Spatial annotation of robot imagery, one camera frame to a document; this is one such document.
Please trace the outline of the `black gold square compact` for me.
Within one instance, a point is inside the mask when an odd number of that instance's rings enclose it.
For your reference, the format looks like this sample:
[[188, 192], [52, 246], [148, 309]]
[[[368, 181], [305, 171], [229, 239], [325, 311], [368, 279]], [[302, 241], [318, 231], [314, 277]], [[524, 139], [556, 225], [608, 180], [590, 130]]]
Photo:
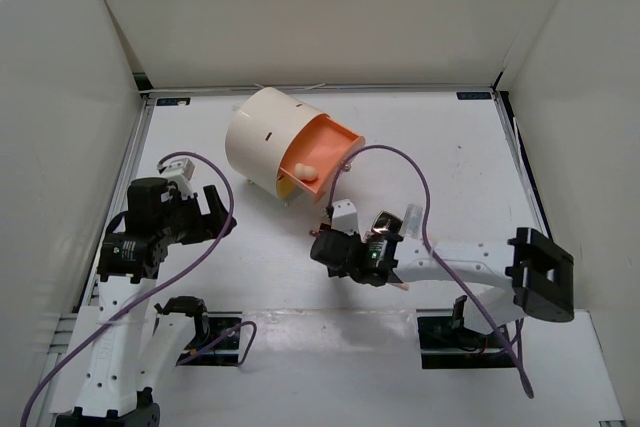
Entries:
[[374, 220], [368, 237], [380, 237], [395, 241], [402, 240], [400, 235], [402, 225], [403, 220], [401, 218], [388, 211], [381, 211]]

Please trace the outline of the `clear plastic cylinder container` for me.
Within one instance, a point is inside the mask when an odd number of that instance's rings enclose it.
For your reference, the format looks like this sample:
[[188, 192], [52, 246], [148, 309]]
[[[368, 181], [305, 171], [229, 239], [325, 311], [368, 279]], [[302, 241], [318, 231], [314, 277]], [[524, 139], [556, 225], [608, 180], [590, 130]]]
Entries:
[[422, 223], [424, 220], [424, 209], [417, 204], [409, 204], [406, 208], [400, 235], [405, 238], [413, 238], [421, 241], [423, 238]]

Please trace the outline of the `yellow drawer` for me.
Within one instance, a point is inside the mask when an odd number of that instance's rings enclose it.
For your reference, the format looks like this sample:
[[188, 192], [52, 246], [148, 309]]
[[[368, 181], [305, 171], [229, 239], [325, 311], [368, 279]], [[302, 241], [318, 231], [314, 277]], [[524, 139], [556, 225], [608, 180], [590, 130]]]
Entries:
[[276, 181], [277, 196], [281, 200], [286, 200], [297, 189], [297, 185], [289, 177], [280, 175]]

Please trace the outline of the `beige makeup sponge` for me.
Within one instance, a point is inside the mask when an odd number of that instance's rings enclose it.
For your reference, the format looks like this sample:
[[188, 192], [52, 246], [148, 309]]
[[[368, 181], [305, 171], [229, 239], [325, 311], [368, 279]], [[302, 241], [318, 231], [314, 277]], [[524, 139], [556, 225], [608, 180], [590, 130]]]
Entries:
[[293, 169], [294, 177], [305, 183], [315, 182], [318, 178], [318, 170], [312, 165], [296, 163]]

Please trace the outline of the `cream cylindrical drawer organizer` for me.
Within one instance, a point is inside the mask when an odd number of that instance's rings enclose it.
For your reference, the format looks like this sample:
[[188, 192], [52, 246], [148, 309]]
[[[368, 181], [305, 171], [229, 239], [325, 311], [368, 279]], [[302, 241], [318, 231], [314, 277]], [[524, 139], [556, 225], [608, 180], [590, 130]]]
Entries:
[[280, 199], [276, 181], [285, 152], [301, 130], [322, 114], [330, 117], [275, 88], [259, 90], [237, 110], [227, 129], [225, 153], [229, 165]]

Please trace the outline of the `pink top drawer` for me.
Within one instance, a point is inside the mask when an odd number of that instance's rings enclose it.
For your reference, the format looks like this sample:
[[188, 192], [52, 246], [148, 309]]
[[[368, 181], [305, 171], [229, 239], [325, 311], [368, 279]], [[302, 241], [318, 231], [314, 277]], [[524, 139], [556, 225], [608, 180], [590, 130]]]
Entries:
[[[280, 163], [278, 177], [284, 175], [297, 188], [311, 195], [318, 203], [327, 193], [337, 169], [353, 151], [365, 145], [365, 138], [326, 114], [312, 119], [295, 137]], [[318, 170], [315, 182], [305, 183], [294, 177], [296, 163], [312, 165]]]

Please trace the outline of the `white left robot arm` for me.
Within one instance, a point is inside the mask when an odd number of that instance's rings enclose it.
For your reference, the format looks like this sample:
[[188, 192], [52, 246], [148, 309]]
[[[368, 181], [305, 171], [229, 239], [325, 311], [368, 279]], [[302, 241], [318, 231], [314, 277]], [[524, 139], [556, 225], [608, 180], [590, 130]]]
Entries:
[[147, 307], [170, 246], [213, 243], [236, 226], [213, 185], [203, 189], [208, 212], [182, 174], [134, 180], [127, 209], [105, 231], [98, 265], [98, 327], [79, 345], [90, 358], [73, 407], [58, 426], [156, 426], [162, 377], [182, 351], [204, 344], [211, 324], [203, 300], [171, 298], [156, 307], [156, 329], [142, 341]]

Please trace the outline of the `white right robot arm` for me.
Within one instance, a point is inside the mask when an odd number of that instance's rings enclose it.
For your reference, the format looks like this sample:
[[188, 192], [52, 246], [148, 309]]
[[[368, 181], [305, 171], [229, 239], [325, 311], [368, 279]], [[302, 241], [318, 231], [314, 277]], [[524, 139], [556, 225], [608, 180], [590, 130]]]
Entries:
[[449, 334], [470, 347], [495, 326], [524, 317], [551, 323], [574, 320], [574, 258], [541, 232], [520, 227], [504, 243], [443, 243], [429, 251], [421, 240], [390, 232], [367, 239], [324, 229], [310, 257], [331, 277], [380, 287], [421, 281], [462, 281], [488, 289], [468, 299], [449, 322]]

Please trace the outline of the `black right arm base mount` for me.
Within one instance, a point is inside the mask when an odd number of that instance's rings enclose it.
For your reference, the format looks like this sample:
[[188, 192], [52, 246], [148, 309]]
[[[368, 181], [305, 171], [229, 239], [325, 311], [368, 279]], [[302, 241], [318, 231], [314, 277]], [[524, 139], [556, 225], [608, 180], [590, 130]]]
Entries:
[[419, 313], [417, 333], [423, 370], [514, 368], [496, 333], [455, 327], [451, 313]]

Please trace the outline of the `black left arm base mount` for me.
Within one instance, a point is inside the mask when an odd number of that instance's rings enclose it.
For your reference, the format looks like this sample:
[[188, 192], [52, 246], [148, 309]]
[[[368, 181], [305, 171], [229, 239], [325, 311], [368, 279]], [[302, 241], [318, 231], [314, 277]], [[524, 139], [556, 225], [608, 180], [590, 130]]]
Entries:
[[[209, 313], [209, 336], [195, 347], [188, 347], [179, 356], [182, 361], [195, 352], [203, 349], [206, 345], [214, 341], [224, 331], [242, 322], [239, 312], [231, 313]], [[203, 353], [199, 357], [186, 363], [186, 366], [200, 367], [232, 367], [239, 362], [241, 330], [227, 335], [212, 350]]]

